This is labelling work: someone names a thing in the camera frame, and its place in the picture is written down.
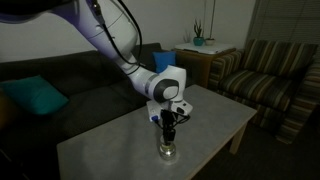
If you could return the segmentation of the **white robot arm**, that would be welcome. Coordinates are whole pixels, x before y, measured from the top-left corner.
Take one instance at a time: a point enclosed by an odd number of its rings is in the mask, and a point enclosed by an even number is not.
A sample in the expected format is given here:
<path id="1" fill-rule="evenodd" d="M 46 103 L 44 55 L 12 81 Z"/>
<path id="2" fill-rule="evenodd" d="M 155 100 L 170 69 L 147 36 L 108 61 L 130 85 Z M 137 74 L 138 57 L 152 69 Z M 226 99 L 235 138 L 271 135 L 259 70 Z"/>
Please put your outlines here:
<path id="1" fill-rule="evenodd" d="M 21 24 L 44 13 L 74 26 L 93 50 L 0 64 L 0 145 L 11 151 L 54 146 L 155 102 L 184 115 L 186 72 L 156 73 L 138 62 L 132 15 L 114 0 L 1 0 L 1 20 Z"/>

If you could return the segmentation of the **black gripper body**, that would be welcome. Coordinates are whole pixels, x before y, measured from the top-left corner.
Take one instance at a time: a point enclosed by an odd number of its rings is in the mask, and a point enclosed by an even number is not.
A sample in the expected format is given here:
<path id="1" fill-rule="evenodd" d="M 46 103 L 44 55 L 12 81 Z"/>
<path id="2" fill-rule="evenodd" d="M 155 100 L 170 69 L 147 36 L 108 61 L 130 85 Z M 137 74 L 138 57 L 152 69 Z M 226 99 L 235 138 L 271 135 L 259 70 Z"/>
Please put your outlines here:
<path id="1" fill-rule="evenodd" d="M 162 126 L 166 131 L 171 131 L 173 129 L 174 117 L 173 114 L 168 110 L 161 111 Z"/>

